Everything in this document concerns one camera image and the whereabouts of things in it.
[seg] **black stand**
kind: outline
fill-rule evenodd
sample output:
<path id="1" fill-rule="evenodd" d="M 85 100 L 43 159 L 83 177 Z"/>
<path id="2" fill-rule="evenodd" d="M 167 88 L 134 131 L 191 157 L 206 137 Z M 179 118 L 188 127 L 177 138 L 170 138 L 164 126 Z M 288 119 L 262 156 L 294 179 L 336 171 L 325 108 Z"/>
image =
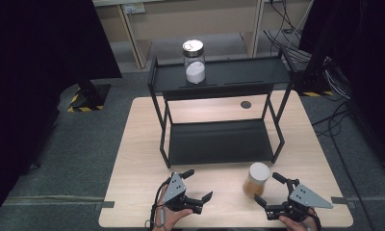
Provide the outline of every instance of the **black stand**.
<path id="1" fill-rule="evenodd" d="M 90 88 L 80 88 L 74 100 L 70 104 L 70 112 L 99 111 L 103 109 L 106 97 L 108 96 L 110 84 L 94 86 L 90 82 Z"/>
<path id="2" fill-rule="evenodd" d="M 287 71 L 282 62 L 285 57 L 291 69 Z M 278 56 L 229 61 L 213 61 L 205 64 L 206 79 L 199 84 L 188 83 L 181 64 L 158 64 L 152 60 L 148 87 L 162 126 L 160 151 L 168 168 L 172 165 L 201 165 L 237 162 L 271 162 L 274 164 L 285 143 L 279 126 L 289 94 L 295 66 L 284 48 Z M 270 101 L 275 84 L 287 84 L 285 94 L 277 110 Z M 164 112 L 161 112 L 156 94 L 163 96 Z M 237 119 L 204 122 L 174 121 L 169 101 L 225 98 L 246 95 L 266 95 L 263 112 L 252 119 Z M 269 111 L 279 144 L 275 150 L 265 125 Z M 168 156 L 165 151 L 169 122 Z"/>

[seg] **robotic arm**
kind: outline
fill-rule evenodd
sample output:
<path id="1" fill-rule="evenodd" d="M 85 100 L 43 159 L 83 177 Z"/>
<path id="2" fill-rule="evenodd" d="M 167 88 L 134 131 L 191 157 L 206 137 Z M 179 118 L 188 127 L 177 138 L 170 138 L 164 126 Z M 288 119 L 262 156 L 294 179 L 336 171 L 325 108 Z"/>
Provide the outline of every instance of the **robotic arm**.
<path id="1" fill-rule="evenodd" d="M 186 196 L 187 187 L 184 185 L 182 179 L 187 179 L 193 174 L 194 174 L 193 169 L 190 169 L 184 173 L 177 173 L 177 172 L 171 173 L 171 177 L 168 177 L 168 179 L 165 182 L 163 182 L 163 184 L 157 190 L 156 199 L 154 200 L 154 204 L 152 205 L 152 208 L 151 208 L 150 220 L 154 220 L 154 217 L 156 215 L 156 208 L 159 207 L 158 197 L 164 185 L 168 185 L 168 187 L 162 201 L 163 206 L 168 207 L 171 211 L 174 211 L 174 212 L 181 211 L 184 209 L 191 209 L 193 213 L 201 214 L 202 207 L 204 206 L 205 203 L 210 201 L 211 197 L 213 196 L 213 192 L 207 193 L 200 200 L 187 197 Z M 154 224 L 151 222 L 150 230 L 153 229 L 153 225 Z"/>
<path id="2" fill-rule="evenodd" d="M 307 217 L 312 217 L 318 229 L 321 230 L 320 220 L 316 215 L 310 215 L 309 209 L 313 207 L 332 209 L 333 205 L 320 197 L 315 192 L 300 184 L 298 179 L 291 180 L 274 172 L 272 177 L 288 187 L 288 200 L 281 205 L 268 205 L 259 195 L 255 194 L 255 201 L 265 209 L 268 220 L 279 219 L 280 216 L 288 217 L 296 222 L 303 222 Z"/>

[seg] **cable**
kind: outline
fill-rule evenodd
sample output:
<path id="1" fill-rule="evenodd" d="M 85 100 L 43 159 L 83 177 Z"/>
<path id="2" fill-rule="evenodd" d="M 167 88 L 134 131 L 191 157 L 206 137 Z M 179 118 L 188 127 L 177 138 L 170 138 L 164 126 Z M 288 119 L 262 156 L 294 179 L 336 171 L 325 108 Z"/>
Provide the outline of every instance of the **cable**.
<path id="1" fill-rule="evenodd" d="M 276 41 L 276 38 L 277 36 L 279 35 L 279 33 L 282 31 L 282 27 L 283 27 L 283 23 L 285 22 L 286 18 L 282 15 L 283 19 L 282 19 L 282 23 L 280 23 L 280 27 L 279 27 L 279 30 L 277 31 L 277 34 L 276 36 L 273 38 L 273 41 L 271 42 L 271 45 L 270 45 L 270 55 L 271 55 L 271 48 L 272 46 L 274 45 L 274 42 Z"/>
<path id="2" fill-rule="evenodd" d="M 151 230 L 152 230 L 151 227 L 153 226 L 153 227 L 156 227 L 156 228 L 163 228 L 165 231 L 168 231 L 168 230 L 166 229 L 166 226 L 165 226 L 165 212 L 164 212 L 164 210 L 163 210 L 164 207 L 166 207 L 166 206 L 165 206 L 165 205 L 159 205 L 159 206 L 156 207 L 156 209 L 157 209 L 157 208 L 162 208 L 162 209 L 161 209 L 161 213 L 162 213 L 162 214 L 160 214 L 161 224 L 160 224 L 160 225 L 156 224 L 156 222 L 154 221 L 154 219 L 147 219 L 147 220 L 144 222 L 144 228 L 145 228 L 146 230 L 151 231 Z M 148 222 L 150 222 L 150 229 L 147 227 L 147 223 L 148 223 Z"/>
<path id="3" fill-rule="evenodd" d="M 286 35 L 285 35 L 285 33 L 282 31 L 282 35 L 283 35 L 283 37 L 285 38 L 285 40 L 287 41 L 287 42 L 289 42 L 289 39 L 286 37 Z M 301 56 L 304 56 L 307 60 L 310 60 L 310 58 L 312 58 L 312 55 L 310 55 L 310 54 L 308 54 L 308 53 L 303 53 L 303 52 L 300 52 L 299 50 L 298 50 L 298 47 L 296 46 L 296 45 L 294 45 L 293 44 L 293 46 L 295 47 L 295 48 L 292 48 L 292 47 L 286 47 L 286 49 L 288 49 L 288 50 L 292 50 L 293 52 L 296 52 L 298 55 L 301 55 Z"/>
<path id="4" fill-rule="evenodd" d="M 300 32 L 299 32 L 299 30 L 296 30 L 296 28 L 295 28 L 295 26 L 292 24 L 292 22 L 291 22 L 291 20 L 290 20 L 290 18 L 289 18 L 289 16 L 288 16 L 288 13 L 287 13 L 287 11 L 286 11 L 286 4 L 287 4 L 287 2 L 286 2 L 286 0 L 283 0 L 282 1 L 282 4 L 283 4 L 283 10 L 284 10 L 284 13 L 282 14 L 278 9 L 276 9 L 274 6 L 273 6 L 273 1 L 270 1 L 270 5 L 271 5 L 271 7 L 283 18 L 283 20 L 284 21 L 286 21 L 288 24 L 289 24 L 289 26 L 291 27 L 291 29 L 292 30 L 294 30 L 295 31 L 295 35 L 296 35 L 296 37 L 297 37 L 297 39 L 299 39 L 300 40 L 300 38 L 298 37 L 298 35 L 297 35 L 297 33 L 299 33 L 300 34 Z"/>
<path id="5" fill-rule="evenodd" d="M 333 119 L 334 121 L 336 121 L 336 124 L 334 124 L 333 126 L 330 126 L 329 129 L 333 129 L 333 128 L 335 128 L 335 127 L 339 127 L 339 130 L 338 130 L 338 132 L 337 132 L 336 134 L 334 134 L 334 135 L 325 135 L 325 133 L 326 133 L 327 131 L 329 131 L 329 129 L 326 129 L 326 130 L 324 130 L 323 132 L 315 131 L 315 133 L 318 134 L 318 137 L 319 137 L 319 136 L 331 137 L 331 136 L 338 136 L 338 135 L 340 135 L 340 133 L 342 132 L 342 124 L 341 124 L 341 122 L 342 122 L 343 119 L 344 119 L 345 117 L 347 117 L 347 116 L 350 116 L 350 114 L 343 115 L 343 116 L 340 118 L 339 121 L 336 121 L 336 120 Z"/>
<path id="6" fill-rule="evenodd" d="M 342 111 L 342 112 L 339 112 L 339 113 L 335 114 L 334 116 L 341 115 L 341 114 L 346 113 L 346 112 L 348 112 L 348 111 L 349 111 L 349 110 L 344 110 L 344 111 Z M 321 119 L 321 120 L 319 120 L 319 121 L 317 121 L 317 122 L 314 122 L 314 123 L 312 123 L 312 126 L 315 126 L 315 125 L 317 125 L 317 124 L 319 124 L 319 123 L 325 122 L 326 120 L 328 120 L 328 119 L 330 119 L 330 118 L 331 118 L 331 116 L 326 117 L 326 118 L 324 118 L 324 119 Z"/>
<path id="7" fill-rule="evenodd" d="M 315 1 L 315 0 L 310 1 L 309 6 L 307 7 L 306 13 L 305 13 L 304 16 L 301 18 L 300 22 L 298 23 L 297 27 L 295 28 L 294 33 L 295 33 L 296 31 L 298 31 L 298 28 L 300 28 L 301 23 L 303 23 L 303 20 L 306 18 L 306 15 L 309 13 L 310 9 L 312 8 L 312 5 L 313 5 L 313 2 L 314 2 L 314 1 Z M 289 43 L 288 43 L 288 46 L 287 46 L 288 48 L 291 46 L 293 37 L 294 37 L 294 35 L 292 34 L 292 35 L 291 35 L 291 39 L 289 40 Z"/>
<path id="8" fill-rule="evenodd" d="M 341 96 L 347 98 L 347 99 L 350 99 L 351 96 L 350 93 L 348 93 L 349 88 L 348 87 L 345 87 L 345 86 L 341 86 L 340 84 L 337 83 L 337 81 L 334 79 L 333 75 L 330 74 L 330 70 L 327 69 L 324 71 L 324 75 L 327 79 L 327 82 L 328 84 L 331 86 L 331 88 L 333 90 L 335 90 L 336 92 L 338 92 Z"/>
<path id="9" fill-rule="evenodd" d="M 162 188 L 165 185 L 167 185 L 169 183 L 170 180 L 171 180 L 171 178 L 168 177 L 168 179 L 162 183 L 162 185 L 159 187 L 159 189 L 156 192 L 156 197 L 154 198 L 154 204 L 151 206 L 150 220 L 153 220 L 153 222 L 150 222 L 150 230 L 153 230 L 153 226 L 155 225 L 154 217 L 156 216 L 156 209 L 158 207 L 160 207 L 159 205 L 157 205 L 157 201 L 159 200 L 160 191 L 162 190 Z"/>
<path id="10" fill-rule="evenodd" d="M 282 43 L 280 43 L 279 41 L 275 41 L 273 42 L 273 40 L 271 39 L 272 38 L 272 34 L 270 33 L 270 31 L 268 31 L 269 35 L 267 34 L 266 31 L 264 31 L 264 34 L 267 36 L 268 40 L 271 42 L 271 45 L 273 45 L 276 49 L 279 49 L 280 47 L 283 47 L 284 45 Z M 293 58 L 294 60 L 300 62 L 300 63 L 307 63 L 309 62 L 309 57 L 307 57 L 306 55 L 294 50 L 293 48 L 289 48 L 288 50 L 289 54 L 291 55 L 291 58 Z"/>
<path id="11" fill-rule="evenodd" d="M 342 97 L 342 96 L 340 96 L 340 98 L 332 99 L 332 98 L 329 98 L 327 95 L 324 95 L 324 94 L 322 95 L 322 97 L 324 97 L 324 98 L 326 98 L 326 99 L 328 99 L 330 101 L 333 101 L 333 102 L 336 102 L 336 101 L 344 99 L 344 97 Z"/>
<path id="12" fill-rule="evenodd" d="M 336 111 L 335 111 L 335 112 L 333 113 L 333 115 L 331 116 L 330 120 L 328 120 L 328 128 L 329 128 L 330 136 L 332 135 L 332 131 L 331 131 L 331 129 L 330 129 L 331 121 L 333 120 L 334 115 L 337 113 L 337 111 L 338 111 L 343 105 L 345 105 L 346 103 L 347 103 L 347 101 L 345 101 L 345 102 L 343 102 L 342 104 L 340 104 L 340 106 L 336 109 Z M 350 181 L 352 187 L 354 188 L 355 193 L 357 194 L 357 197 L 358 197 L 359 201 L 361 202 L 361 205 L 362 205 L 362 207 L 363 207 L 363 210 L 364 210 L 364 213 L 365 213 L 365 215 L 366 215 L 366 218 L 367 218 L 367 220 L 368 220 L 368 222 L 369 222 L 369 224 L 370 224 L 370 228 L 372 229 L 372 231 L 374 231 L 373 224 L 372 224 L 372 220 L 371 220 L 371 218 L 370 218 L 370 216 L 369 216 L 369 213 L 368 213 L 368 211 L 367 211 L 366 205 L 365 205 L 363 199 L 361 198 L 361 195 L 360 195 L 360 193 L 358 192 L 357 187 L 356 187 L 354 181 L 353 181 L 352 178 L 351 178 L 351 175 L 350 175 L 350 173 L 349 173 L 349 171 L 348 171 L 346 162 L 345 162 L 345 160 L 344 160 L 344 158 L 343 158 L 343 155 L 342 155 L 342 153 L 341 153 L 341 151 L 340 151 L 340 148 L 339 148 L 339 146 L 337 145 L 336 140 L 334 139 L 333 136 L 331 136 L 331 140 L 333 141 L 333 144 L 334 144 L 334 147 L 336 148 L 337 154 L 339 154 L 340 160 L 341 160 L 341 162 L 342 162 L 342 164 L 343 164 L 343 168 L 344 168 L 345 171 L 346 171 L 346 175 L 347 175 L 347 177 L 348 177 L 348 179 L 349 179 L 349 181 Z"/>

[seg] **clear container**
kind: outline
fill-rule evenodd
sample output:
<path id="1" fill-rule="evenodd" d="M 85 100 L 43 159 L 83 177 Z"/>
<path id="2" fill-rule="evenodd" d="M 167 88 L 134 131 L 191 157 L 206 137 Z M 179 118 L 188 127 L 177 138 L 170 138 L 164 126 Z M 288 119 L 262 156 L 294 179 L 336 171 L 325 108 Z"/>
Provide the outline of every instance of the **clear container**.
<path id="1" fill-rule="evenodd" d="M 187 80 L 201 83 L 205 79 L 204 44 L 200 40 L 188 40 L 183 44 L 183 54 Z"/>
<path id="2" fill-rule="evenodd" d="M 270 170 L 265 164 L 252 164 L 244 181 L 245 194 L 251 198 L 255 197 L 255 194 L 261 195 L 264 192 L 265 183 L 269 176 Z"/>

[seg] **human hand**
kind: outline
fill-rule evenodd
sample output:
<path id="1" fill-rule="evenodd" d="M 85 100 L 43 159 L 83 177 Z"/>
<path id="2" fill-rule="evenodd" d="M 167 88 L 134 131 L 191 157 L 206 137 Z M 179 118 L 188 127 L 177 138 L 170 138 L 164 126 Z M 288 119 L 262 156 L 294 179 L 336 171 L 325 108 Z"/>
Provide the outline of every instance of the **human hand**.
<path id="1" fill-rule="evenodd" d="M 314 216 L 314 210 L 309 209 L 310 216 Z M 280 216 L 279 220 L 284 223 L 288 231 L 318 231 L 318 226 L 316 225 L 315 220 L 308 216 L 303 222 L 295 222 L 292 219 Z"/>
<path id="2" fill-rule="evenodd" d="M 165 185 L 160 193 L 160 199 L 156 209 L 156 217 L 154 218 L 153 231 L 170 231 L 178 220 L 193 213 L 193 210 L 191 209 L 174 212 L 171 211 L 168 207 L 164 206 L 163 198 L 166 194 L 167 187 L 168 185 Z"/>

